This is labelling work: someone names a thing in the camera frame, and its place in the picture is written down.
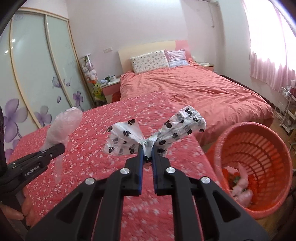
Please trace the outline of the person's left hand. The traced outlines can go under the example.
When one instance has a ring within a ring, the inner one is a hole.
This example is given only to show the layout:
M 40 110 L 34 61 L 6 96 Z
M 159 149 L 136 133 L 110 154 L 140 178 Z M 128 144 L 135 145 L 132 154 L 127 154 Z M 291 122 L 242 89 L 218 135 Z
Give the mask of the person's left hand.
M 33 203 L 29 196 L 25 197 L 22 204 L 22 211 L 17 211 L 7 205 L 1 203 L 1 210 L 4 216 L 11 220 L 24 220 L 27 226 L 33 226 L 35 222 L 35 212 L 33 209 Z

